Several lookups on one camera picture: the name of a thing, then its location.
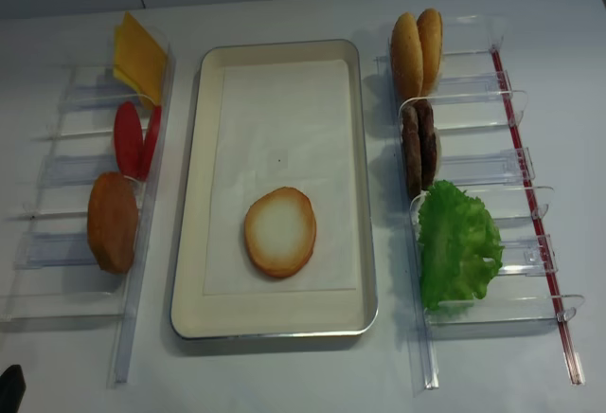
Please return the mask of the green lettuce leaf in rack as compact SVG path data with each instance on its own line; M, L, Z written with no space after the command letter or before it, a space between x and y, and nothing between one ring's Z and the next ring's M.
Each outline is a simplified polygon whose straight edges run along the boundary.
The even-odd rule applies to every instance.
M486 296L503 266L499 228L484 202L446 180L436 181L419 210L420 295L435 311L443 301Z

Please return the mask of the brown meat patty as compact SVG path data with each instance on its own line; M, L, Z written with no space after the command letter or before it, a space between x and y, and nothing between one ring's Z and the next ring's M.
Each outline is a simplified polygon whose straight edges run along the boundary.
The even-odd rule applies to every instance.
M403 107L401 121L408 195L410 199L414 199L421 191L421 150L418 117L412 105Z
M419 125L421 188L428 189L434 181L437 169L437 138L434 113L427 99L417 100L414 107Z

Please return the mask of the left brown meat patty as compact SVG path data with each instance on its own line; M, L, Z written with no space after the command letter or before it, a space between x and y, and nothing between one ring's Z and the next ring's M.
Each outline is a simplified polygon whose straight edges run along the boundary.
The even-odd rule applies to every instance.
M412 105L403 107L401 121L408 195L410 199L414 199L421 191L421 150L418 117Z

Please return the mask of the brown bun top left rack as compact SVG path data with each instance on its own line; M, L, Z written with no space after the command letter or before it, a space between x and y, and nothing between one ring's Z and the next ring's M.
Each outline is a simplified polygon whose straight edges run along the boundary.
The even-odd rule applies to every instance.
M91 190L87 241L101 270L127 274L134 263L138 209L130 182L117 171L102 173Z

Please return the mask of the clear acrylic left rack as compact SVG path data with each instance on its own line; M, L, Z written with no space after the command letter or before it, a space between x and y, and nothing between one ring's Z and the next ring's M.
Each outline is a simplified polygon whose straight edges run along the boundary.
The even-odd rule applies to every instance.
M86 235L95 180L117 168L114 123L152 100L113 74L114 30L1 32L1 355L24 370L101 361L109 386L129 377L163 154L133 180L134 266L101 270Z

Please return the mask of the cream rectangular metal tray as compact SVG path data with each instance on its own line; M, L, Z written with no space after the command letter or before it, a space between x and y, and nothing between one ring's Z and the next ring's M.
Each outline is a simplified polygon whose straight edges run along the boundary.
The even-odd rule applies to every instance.
M348 65L360 260L347 289L208 295L204 291L223 79L231 66L343 60ZM185 339L357 335L378 309L359 53L347 40L217 47L200 72L170 321Z

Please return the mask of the left golden bun half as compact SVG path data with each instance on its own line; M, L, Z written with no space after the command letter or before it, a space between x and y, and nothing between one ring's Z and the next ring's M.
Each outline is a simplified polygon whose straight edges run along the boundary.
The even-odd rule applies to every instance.
M418 97L423 84L423 59L416 19L410 12L402 14L392 29L390 57L400 98Z

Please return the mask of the front yellow cheese slice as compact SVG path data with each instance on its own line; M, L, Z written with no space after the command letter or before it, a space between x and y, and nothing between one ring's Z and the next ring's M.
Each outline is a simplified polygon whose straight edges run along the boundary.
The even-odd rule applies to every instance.
M113 76L134 90L151 112L162 98L167 54L144 28L122 30L115 29Z

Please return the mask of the right brown meat patty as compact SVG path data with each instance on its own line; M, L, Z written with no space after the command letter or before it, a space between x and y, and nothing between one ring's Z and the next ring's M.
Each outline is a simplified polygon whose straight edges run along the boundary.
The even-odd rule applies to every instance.
M437 138L434 113L427 99L417 100L414 107L419 125L421 188L428 189L434 181L437 169Z

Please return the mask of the golden bun half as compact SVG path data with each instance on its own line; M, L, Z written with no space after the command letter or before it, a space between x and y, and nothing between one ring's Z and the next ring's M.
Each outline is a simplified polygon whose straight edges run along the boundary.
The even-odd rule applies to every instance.
M423 84L423 59L416 19L410 12L402 14L392 29L390 57L400 98L418 97Z
M419 40L422 51L423 79L420 94L427 96L431 93L437 81L440 68L443 24L438 10L426 9L417 20Z

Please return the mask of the black object bottom left corner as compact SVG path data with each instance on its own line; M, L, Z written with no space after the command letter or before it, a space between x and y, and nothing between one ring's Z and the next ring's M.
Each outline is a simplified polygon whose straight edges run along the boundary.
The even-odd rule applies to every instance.
M17 413L26 389L22 367L9 366L0 376L0 412Z

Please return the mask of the white paper tray liner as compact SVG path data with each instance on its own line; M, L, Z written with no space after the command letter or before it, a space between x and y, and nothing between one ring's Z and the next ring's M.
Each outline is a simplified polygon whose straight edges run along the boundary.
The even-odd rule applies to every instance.
M204 291L208 295L347 289L356 285L358 224L348 65L343 60L231 66L223 79ZM312 257L294 276L263 275L242 228L280 187L308 196Z

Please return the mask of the left red tomato slice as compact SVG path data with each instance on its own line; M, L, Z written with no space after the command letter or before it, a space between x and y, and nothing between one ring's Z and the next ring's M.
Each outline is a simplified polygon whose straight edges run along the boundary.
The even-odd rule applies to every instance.
M120 172L136 178L143 150L143 132L134 104L127 100L116 111L114 146Z

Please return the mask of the yellow cheese slice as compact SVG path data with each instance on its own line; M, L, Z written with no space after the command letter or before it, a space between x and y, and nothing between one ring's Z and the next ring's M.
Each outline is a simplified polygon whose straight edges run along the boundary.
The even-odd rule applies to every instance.
M152 35L129 13L115 31L115 65L133 68L136 66L162 70L167 55Z
M162 98L167 54L144 28L122 30L115 29L113 76L134 90L151 112Z

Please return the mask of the right red tomato slice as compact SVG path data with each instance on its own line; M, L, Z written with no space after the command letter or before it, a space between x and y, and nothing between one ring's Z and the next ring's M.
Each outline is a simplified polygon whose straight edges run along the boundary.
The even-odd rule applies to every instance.
M141 154L140 167L138 172L138 179L140 181L146 181L149 175L153 154L155 151L155 146L157 143L157 139L159 137L160 127L161 127L161 116L162 116L162 107L155 106L153 108L151 118L148 122L147 131L145 134L145 138L143 141L143 149Z

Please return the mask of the right golden bun half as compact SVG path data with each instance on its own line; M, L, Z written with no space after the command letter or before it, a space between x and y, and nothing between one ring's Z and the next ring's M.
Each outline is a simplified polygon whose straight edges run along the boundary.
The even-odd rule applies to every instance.
M423 79L420 94L427 96L431 93L437 81L440 68L443 24L438 10L426 9L417 20L419 40L422 51Z

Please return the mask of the clear acrylic rack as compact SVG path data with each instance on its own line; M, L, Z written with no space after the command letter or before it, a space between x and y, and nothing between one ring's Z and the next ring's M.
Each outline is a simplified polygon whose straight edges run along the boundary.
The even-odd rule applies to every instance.
M396 324L411 353L414 386L440 385L436 344L440 340L509 338L554 334L568 377L584 383L570 322L583 305L558 283L558 264L544 218L554 190L539 184L520 127L527 94L515 88L503 66L503 19L488 15L451 16L443 21L440 71L423 98L434 111L436 177L480 199L501 235L502 265L483 298L442 302L436 310L421 301L419 209L423 198L408 195L401 141L401 113L412 106L393 81L391 55L376 57L376 91L387 152L383 186L385 220L394 249L390 257Z
M95 180L117 168L114 123L152 100L113 74L114 30L1 32L1 355L24 370L101 361L109 386L129 377L163 154L133 180L134 266L101 270L86 235Z

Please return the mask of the rear yellow cheese slice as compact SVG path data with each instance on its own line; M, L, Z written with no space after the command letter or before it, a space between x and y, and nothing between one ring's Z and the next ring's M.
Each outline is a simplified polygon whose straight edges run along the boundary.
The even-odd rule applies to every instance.
M133 68L136 66L162 70L167 55L152 35L129 13L115 31L115 65Z

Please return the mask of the clear acrylic right rack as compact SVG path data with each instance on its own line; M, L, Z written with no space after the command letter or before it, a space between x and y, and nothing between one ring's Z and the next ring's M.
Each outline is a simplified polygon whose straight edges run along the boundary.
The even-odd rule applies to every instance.
M401 113L412 106L393 81L391 55L376 57L376 91L387 152L383 186L385 220L394 249L390 257L396 324L411 353L414 386L440 385L436 344L440 340L509 338L554 334L568 377L584 383L570 322L583 305L558 283L558 264L544 218L554 190L539 184L520 127L527 94L515 88L503 66L503 19L488 15L451 16L443 21L440 71L423 98L434 111L436 177L480 199L501 235L502 265L483 298L442 302L436 310L421 301L419 209L423 198L408 195L401 141Z

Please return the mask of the red tomato slice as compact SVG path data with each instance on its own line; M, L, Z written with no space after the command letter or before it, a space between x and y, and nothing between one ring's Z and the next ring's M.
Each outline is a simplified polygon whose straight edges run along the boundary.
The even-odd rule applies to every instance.
M143 132L134 104L127 100L116 111L114 146L120 172L136 178L143 150Z
M140 181L146 181L149 175L153 154L155 151L155 146L157 143L157 139L159 137L160 127L161 127L161 116L162 116L162 107L155 106L153 108L151 118L148 122L147 131L145 134L145 138L143 141L143 149L141 154L140 167L138 172L138 179Z

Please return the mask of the toasted bun slice on tray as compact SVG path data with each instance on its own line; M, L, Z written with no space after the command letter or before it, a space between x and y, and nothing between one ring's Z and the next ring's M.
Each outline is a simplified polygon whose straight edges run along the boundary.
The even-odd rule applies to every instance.
M316 220L310 199L291 187L275 189L248 209L244 243L250 261L271 278L288 278L312 256Z

